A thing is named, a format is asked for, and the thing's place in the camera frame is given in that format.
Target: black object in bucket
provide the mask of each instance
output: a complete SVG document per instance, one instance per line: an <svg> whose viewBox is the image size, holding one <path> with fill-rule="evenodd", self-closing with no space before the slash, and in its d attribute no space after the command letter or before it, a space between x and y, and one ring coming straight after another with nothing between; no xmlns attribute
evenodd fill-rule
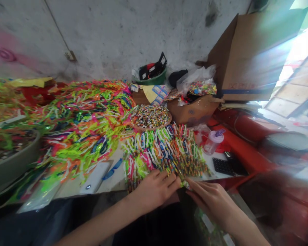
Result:
<svg viewBox="0 0 308 246"><path fill-rule="evenodd" d="M167 58L161 53L160 59L154 65L148 64L140 68L139 80L147 80L159 76L167 66Z"/></svg>
<svg viewBox="0 0 308 246"><path fill-rule="evenodd" d="M183 77L186 73L188 73L188 70L180 70L178 72L173 72L172 74L170 74L169 76L169 83L173 88L177 87L177 81L178 79L180 79L181 77Z"/></svg>

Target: water bottle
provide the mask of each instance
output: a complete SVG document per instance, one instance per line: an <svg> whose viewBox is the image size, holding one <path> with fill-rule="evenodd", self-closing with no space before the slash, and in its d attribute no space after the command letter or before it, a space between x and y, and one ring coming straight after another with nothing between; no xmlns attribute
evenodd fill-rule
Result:
<svg viewBox="0 0 308 246"><path fill-rule="evenodd" d="M224 129L210 132L209 137L203 148L204 153L206 153L207 155L212 155L216 151L218 145L223 141L224 132Z"/></svg>

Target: electrical outlet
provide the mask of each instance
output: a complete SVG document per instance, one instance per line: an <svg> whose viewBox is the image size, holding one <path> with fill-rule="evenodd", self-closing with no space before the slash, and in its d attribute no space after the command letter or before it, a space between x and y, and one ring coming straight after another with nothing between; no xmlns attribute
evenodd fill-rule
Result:
<svg viewBox="0 0 308 246"><path fill-rule="evenodd" d="M70 62L76 62L76 57L74 55L74 52L73 51L67 51L65 52L65 57L67 60L69 60Z"/></svg>

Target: yellow paper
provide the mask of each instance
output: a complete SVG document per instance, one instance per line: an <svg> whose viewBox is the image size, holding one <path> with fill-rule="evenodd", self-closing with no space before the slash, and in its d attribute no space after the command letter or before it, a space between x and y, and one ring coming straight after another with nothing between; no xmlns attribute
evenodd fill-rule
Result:
<svg viewBox="0 0 308 246"><path fill-rule="evenodd" d="M157 94L152 90L154 85L141 85L140 88L143 89L145 96L149 103L154 102L157 97Z"/></svg>
<svg viewBox="0 0 308 246"><path fill-rule="evenodd" d="M50 80L52 80L52 77L36 78L36 79L16 79L8 82L8 84L12 85L13 87L37 86L44 88L45 83Z"/></svg>

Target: pink bottle cap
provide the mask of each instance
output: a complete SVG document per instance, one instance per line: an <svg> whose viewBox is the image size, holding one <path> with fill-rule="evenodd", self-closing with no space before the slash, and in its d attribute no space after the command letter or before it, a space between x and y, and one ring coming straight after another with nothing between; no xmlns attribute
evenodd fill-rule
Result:
<svg viewBox="0 0 308 246"><path fill-rule="evenodd" d="M216 137L217 131L211 131L209 138L212 142L214 143L221 143L223 141L223 135L221 134L220 136Z"/></svg>

